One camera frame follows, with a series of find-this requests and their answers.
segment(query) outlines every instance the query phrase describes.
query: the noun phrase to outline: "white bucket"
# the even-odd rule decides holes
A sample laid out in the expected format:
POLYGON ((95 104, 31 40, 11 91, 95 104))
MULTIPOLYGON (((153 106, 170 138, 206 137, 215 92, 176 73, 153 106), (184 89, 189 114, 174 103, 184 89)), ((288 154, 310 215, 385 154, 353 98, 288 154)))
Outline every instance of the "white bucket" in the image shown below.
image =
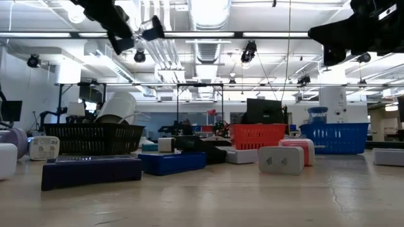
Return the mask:
MULTIPOLYGON (((124 117, 134 113, 136 99, 129 92, 115 92, 111 98, 104 103, 96 122, 118 123, 124 117)), ((126 118, 123 124, 133 124, 135 116, 126 118)))

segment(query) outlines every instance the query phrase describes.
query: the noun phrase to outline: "blue trash can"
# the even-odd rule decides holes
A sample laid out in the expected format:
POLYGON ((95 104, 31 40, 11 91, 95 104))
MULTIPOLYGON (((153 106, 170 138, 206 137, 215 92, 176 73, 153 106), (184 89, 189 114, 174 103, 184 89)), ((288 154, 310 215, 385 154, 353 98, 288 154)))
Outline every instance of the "blue trash can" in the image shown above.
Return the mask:
POLYGON ((308 108, 309 124, 327 124, 327 107, 308 108))

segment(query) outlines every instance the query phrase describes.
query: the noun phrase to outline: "white plastic block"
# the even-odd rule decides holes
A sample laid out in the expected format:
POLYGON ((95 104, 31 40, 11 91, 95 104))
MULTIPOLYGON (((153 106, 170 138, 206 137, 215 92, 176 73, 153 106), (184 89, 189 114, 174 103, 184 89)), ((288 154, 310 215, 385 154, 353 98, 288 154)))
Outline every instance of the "white plastic block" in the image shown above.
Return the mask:
POLYGON ((15 174, 17 154, 14 144, 0 143, 0 180, 11 178, 15 174))
POLYGON ((158 138, 158 152, 174 152, 175 139, 174 138, 158 138))
POLYGON ((258 162, 258 150, 236 150, 234 148, 226 149, 226 162, 233 164, 247 164, 258 162))
POLYGON ((29 156, 31 160, 43 161, 59 156, 61 142, 55 136, 35 136, 30 138, 29 156))
POLYGON ((404 149, 374 148, 372 151, 376 165, 404 166, 404 149))
POLYGON ((263 147, 258 150, 258 165, 263 173, 300 175, 304 152, 301 147, 263 147))

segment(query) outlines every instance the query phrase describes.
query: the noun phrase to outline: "dark screen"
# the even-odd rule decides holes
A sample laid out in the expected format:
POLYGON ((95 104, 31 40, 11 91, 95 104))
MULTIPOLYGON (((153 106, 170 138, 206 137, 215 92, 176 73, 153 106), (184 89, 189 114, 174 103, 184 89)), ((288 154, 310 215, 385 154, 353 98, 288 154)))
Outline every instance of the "dark screen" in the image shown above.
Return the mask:
POLYGON ((17 122, 20 121, 21 109, 23 106, 22 101, 1 101, 1 121, 3 122, 17 122))
POLYGON ((400 122, 404 122, 404 97, 398 97, 398 112, 400 113, 400 122))
POLYGON ((246 121, 248 124, 282 124, 282 102, 248 98, 246 121))

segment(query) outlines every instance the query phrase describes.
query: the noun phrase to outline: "computer monitor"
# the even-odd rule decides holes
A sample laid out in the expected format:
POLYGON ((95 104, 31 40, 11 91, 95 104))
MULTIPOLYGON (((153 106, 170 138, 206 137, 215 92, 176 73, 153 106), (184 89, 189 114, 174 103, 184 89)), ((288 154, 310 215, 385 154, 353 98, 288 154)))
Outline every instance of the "computer monitor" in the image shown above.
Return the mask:
POLYGON ((22 101, 0 101, 0 120, 3 122, 20 121, 22 106, 22 101))
POLYGON ((282 102, 248 98, 244 121, 245 124, 282 124, 282 102))

